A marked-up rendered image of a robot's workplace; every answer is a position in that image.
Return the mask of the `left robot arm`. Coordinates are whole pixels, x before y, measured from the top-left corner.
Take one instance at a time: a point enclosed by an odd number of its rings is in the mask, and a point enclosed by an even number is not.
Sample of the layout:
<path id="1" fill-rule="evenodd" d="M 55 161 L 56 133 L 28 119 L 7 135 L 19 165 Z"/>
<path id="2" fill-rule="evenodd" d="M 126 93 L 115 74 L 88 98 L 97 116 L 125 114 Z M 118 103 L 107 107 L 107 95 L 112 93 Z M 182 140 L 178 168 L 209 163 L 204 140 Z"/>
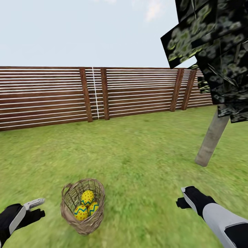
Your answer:
<path id="1" fill-rule="evenodd" d="M 0 213 L 0 248 L 3 247 L 5 241 L 15 230 L 28 226 L 40 220 L 41 217 L 45 217 L 44 210 L 41 211 L 40 208 L 31 211 L 32 208 L 44 204 L 44 201 L 44 198 L 38 198 L 25 203 L 24 206 L 19 203 L 12 204 Z"/>

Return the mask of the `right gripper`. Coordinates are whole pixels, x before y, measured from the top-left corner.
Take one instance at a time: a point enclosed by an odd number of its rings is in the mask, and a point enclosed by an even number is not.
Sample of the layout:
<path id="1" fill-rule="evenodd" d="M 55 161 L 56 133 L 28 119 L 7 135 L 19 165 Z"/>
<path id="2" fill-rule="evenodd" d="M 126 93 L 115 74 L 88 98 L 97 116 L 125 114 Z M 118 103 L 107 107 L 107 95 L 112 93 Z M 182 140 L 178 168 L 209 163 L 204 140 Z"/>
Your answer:
<path id="1" fill-rule="evenodd" d="M 181 207 L 181 209 L 185 209 L 185 208 L 192 208 L 185 200 L 184 197 L 178 198 L 177 202 L 176 202 L 178 207 Z"/>

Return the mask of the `easter egg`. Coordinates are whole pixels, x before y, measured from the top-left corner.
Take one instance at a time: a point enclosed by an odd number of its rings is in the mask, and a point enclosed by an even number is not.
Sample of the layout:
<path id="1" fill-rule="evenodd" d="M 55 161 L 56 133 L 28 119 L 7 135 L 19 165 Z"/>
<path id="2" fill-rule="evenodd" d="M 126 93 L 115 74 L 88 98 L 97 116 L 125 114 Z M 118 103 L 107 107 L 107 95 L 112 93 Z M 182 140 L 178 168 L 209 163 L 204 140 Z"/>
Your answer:
<path id="1" fill-rule="evenodd" d="M 81 205 L 85 205 L 86 209 L 93 203 L 94 193 L 91 190 L 85 191 L 81 196 Z"/>
<path id="2" fill-rule="evenodd" d="M 85 205 L 78 205 L 73 216 L 78 220 L 84 220 L 89 216 L 88 209 Z"/>
<path id="3" fill-rule="evenodd" d="M 98 206 L 99 206 L 99 203 L 95 201 L 88 207 L 89 216 L 91 216 L 97 210 Z"/>

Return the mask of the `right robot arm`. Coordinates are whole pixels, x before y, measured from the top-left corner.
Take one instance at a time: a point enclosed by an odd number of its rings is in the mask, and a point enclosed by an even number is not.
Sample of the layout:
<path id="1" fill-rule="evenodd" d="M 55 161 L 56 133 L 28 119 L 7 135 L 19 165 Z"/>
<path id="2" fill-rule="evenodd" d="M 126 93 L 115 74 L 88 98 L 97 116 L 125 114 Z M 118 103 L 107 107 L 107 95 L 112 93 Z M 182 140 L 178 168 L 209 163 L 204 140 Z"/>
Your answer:
<path id="1" fill-rule="evenodd" d="M 193 208 L 224 248 L 248 248 L 248 220 L 228 211 L 194 186 L 181 187 L 181 191 L 184 197 L 178 198 L 177 206 Z"/>

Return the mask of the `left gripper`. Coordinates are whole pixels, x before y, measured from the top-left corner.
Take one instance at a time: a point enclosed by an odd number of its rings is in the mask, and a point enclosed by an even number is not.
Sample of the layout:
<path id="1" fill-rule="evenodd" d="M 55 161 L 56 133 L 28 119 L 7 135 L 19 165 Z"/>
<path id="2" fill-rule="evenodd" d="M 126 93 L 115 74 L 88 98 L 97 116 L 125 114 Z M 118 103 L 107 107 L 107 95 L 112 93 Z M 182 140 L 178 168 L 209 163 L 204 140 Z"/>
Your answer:
<path id="1" fill-rule="evenodd" d="M 27 220 L 22 225 L 18 226 L 15 230 L 22 228 L 22 227 L 25 227 L 25 226 L 28 226 L 29 224 L 32 224 L 32 223 L 40 220 L 41 217 L 45 217 L 44 210 L 41 211 L 40 208 L 36 209 L 34 211 L 28 211 L 28 213 L 29 213 L 29 216 L 28 216 Z"/>

